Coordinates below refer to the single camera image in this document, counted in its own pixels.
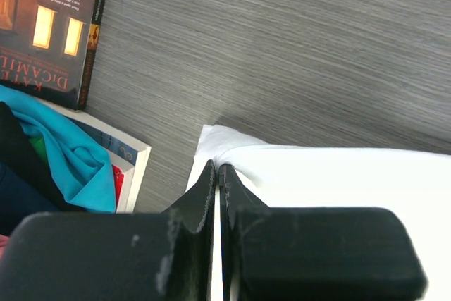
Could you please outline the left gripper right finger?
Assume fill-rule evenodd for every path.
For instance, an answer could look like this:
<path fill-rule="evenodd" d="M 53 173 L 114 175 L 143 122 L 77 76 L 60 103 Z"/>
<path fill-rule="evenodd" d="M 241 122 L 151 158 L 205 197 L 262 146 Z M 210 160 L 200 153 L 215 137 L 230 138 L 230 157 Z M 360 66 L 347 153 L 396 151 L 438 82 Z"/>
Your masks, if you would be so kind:
<path fill-rule="evenodd" d="M 427 278 L 394 213 L 270 207 L 218 171 L 225 300 L 418 300 Z"/>

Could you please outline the white t shirt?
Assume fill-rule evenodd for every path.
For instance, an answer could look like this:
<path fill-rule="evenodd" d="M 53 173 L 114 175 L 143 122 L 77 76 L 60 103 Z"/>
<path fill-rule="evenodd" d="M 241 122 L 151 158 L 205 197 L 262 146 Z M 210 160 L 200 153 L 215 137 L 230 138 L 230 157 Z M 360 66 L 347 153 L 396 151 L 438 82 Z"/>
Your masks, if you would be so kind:
<path fill-rule="evenodd" d="M 382 207 L 403 222 L 428 278 L 425 300 L 450 299 L 450 157 L 388 148 L 269 144 L 205 125 L 187 184 L 207 161 L 229 164 L 270 207 Z"/>

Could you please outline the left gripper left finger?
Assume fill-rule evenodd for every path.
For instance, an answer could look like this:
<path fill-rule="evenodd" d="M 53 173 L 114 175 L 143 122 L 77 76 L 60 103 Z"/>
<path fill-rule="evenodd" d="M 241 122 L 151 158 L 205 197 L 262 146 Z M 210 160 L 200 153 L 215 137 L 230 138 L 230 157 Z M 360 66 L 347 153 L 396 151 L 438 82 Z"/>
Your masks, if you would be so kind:
<path fill-rule="evenodd" d="M 208 300 L 216 171 L 161 213 L 40 213 L 1 258 L 2 300 Z"/>

